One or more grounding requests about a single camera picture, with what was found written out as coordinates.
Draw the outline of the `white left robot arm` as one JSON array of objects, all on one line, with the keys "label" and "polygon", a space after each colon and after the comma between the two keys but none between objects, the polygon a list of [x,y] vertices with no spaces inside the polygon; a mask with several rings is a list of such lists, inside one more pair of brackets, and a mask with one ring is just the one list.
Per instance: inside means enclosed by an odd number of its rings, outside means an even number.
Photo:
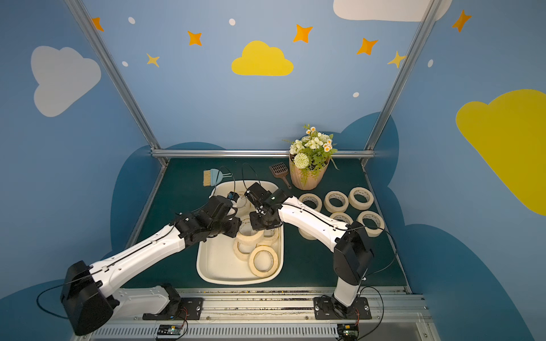
[{"label": "white left robot arm", "polygon": [[234,192],[226,197],[212,196],[196,211],[178,215],[156,234],[119,254],[91,265],[84,261],[71,265],[61,303],[73,332],[77,336],[90,334],[129,307],[129,300],[115,298],[115,293],[154,264],[220,234],[236,237],[241,225],[234,206],[238,199]]}]

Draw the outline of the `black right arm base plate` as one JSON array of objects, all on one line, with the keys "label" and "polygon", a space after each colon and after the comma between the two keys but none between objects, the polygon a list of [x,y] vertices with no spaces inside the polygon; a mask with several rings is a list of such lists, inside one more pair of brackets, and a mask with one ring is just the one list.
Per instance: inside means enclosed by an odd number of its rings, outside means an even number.
[{"label": "black right arm base plate", "polygon": [[367,298],[357,297],[349,307],[332,296],[313,298],[314,314],[317,320],[371,320],[371,307]]}]

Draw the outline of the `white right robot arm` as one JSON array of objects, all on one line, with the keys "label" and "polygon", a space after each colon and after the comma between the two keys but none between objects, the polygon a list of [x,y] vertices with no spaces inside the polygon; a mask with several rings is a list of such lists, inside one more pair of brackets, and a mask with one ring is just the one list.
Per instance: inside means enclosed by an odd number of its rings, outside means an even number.
[{"label": "white right robot arm", "polygon": [[253,183],[245,191],[245,197],[255,207],[255,211],[250,213],[253,230],[272,230],[291,224],[316,238],[333,253],[334,272],[338,277],[334,303],[344,308],[351,307],[375,257],[372,238],[363,224],[346,224],[327,217],[297,197],[281,189],[272,193],[260,183]]}]

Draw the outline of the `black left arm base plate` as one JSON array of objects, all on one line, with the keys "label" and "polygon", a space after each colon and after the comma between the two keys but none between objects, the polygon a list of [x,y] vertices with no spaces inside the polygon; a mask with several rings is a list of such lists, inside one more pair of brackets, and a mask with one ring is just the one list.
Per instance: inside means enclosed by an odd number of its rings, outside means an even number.
[{"label": "black left arm base plate", "polygon": [[167,295],[167,302],[157,313],[144,313],[144,321],[198,321],[203,308],[203,298],[181,297],[171,284],[158,286],[162,296]]}]

